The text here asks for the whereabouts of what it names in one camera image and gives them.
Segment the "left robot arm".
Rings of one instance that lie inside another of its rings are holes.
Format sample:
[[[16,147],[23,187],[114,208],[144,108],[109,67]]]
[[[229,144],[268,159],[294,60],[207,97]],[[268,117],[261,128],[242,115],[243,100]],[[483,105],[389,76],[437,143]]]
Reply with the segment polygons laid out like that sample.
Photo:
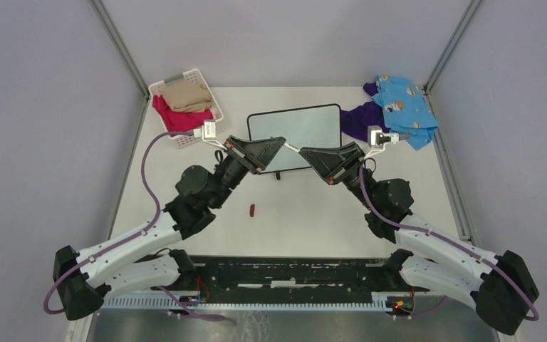
[[[262,173],[285,145],[283,137],[248,141],[229,136],[217,146],[222,160],[208,170],[189,166],[175,185],[177,196],[155,202],[153,218],[138,228],[92,247],[60,248],[54,258],[53,286],[43,301],[46,313],[76,321],[95,313],[107,300],[137,290],[173,285],[189,289],[194,267],[184,251],[147,258],[201,232],[248,175]]]

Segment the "black framed whiteboard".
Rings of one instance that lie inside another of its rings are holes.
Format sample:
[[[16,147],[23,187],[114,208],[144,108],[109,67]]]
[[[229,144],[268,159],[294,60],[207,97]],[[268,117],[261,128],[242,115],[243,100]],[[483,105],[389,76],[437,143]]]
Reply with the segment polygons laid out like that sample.
[[[287,143],[298,149],[340,147],[340,111],[340,106],[332,103],[253,113],[246,119],[249,139],[283,137]],[[282,147],[264,172],[275,174],[308,167],[309,164],[298,153]]]

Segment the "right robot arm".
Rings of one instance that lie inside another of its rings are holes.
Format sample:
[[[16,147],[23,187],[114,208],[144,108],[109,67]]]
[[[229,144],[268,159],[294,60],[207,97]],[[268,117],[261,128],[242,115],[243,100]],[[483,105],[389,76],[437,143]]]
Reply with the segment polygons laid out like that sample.
[[[505,335],[514,335],[523,321],[539,320],[539,290],[520,255],[476,247],[423,220],[411,210],[410,183],[376,180],[366,166],[371,156],[353,142],[298,153],[327,185],[344,185],[367,207],[365,220],[376,237],[399,247],[382,273],[387,288],[432,290],[473,309]]]

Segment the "red whiteboard marker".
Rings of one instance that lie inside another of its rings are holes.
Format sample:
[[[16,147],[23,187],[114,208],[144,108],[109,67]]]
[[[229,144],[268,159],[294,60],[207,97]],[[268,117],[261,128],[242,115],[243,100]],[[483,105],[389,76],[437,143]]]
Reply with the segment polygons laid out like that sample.
[[[296,153],[299,153],[299,152],[300,152],[300,150],[299,150],[297,147],[294,147],[294,146],[291,145],[290,143],[285,142],[285,143],[284,143],[284,146],[285,146],[286,148],[288,148],[289,150],[293,151],[293,152],[296,152]]]

